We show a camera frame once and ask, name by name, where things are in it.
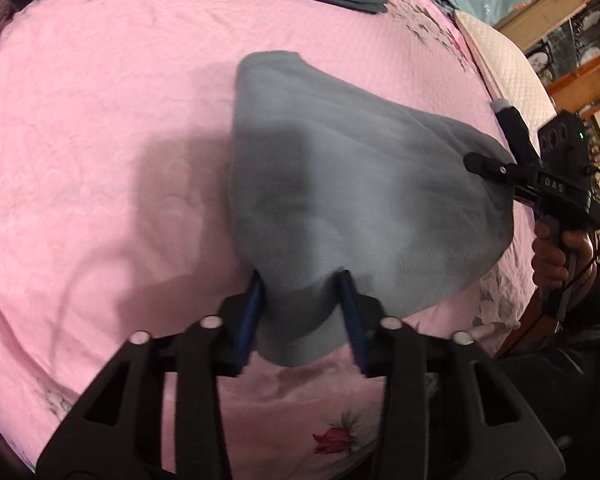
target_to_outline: white quilted pillow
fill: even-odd
[[[456,23],[491,98],[508,99],[520,111],[538,152],[538,128],[555,117],[555,109],[534,69],[509,38],[478,18],[456,10]]]

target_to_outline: black jacket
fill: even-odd
[[[562,332],[498,364],[564,448],[563,479],[600,480],[600,265]]]

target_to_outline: hand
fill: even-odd
[[[534,257],[531,266],[534,270],[534,283],[549,290],[560,288],[569,279],[569,271],[565,265],[567,256],[559,248],[551,244],[547,238],[550,231],[547,224],[536,222],[536,240],[533,243]],[[576,253],[576,274],[579,274],[593,258],[593,246],[584,231],[565,231],[562,243]],[[589,292],[596,278],[596,266],[592,265],[573,285],[569,307],[577,305]]]

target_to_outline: black clamp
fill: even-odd
[[[336,283],[356,365],[367,377],[386,377],[368,478],[557,480],[564,474],[562,457],[532,410],[468,333],[453,340],[419,335],[387,316],[378,300],[359,294],[347,271]],[[36,477],[231,479],[216,377],[235,377],[247,364],[265,306],[255,273],[245,294],[227,298],[216,316],[181,334],[133,334],[61,423]],[[160,467],[166,372],[178,373],[177,474]],[[426,372],[439,374],[436,397],[444,405],[442,443],[433,447]],[[360,478],[359,470],[350,474]]]

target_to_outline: pink bedspread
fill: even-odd
[[[243,289],[226,189],[233,82],[245,55],[277,49],[504,142],[429,0],[377,16],[309,0],[34,2],[0,40],[0,429],[23,460],[129,333],[179,332]],[[494,351],[533,291],[532,218],[516,205],[515,219],[483,280],[410,323],[473,327]],[[253,355],[220,387],[238,480],[330,478],[377,430],[382,382],[347,348],[301,368]],[[334,444],[330,424],[353,438]]]

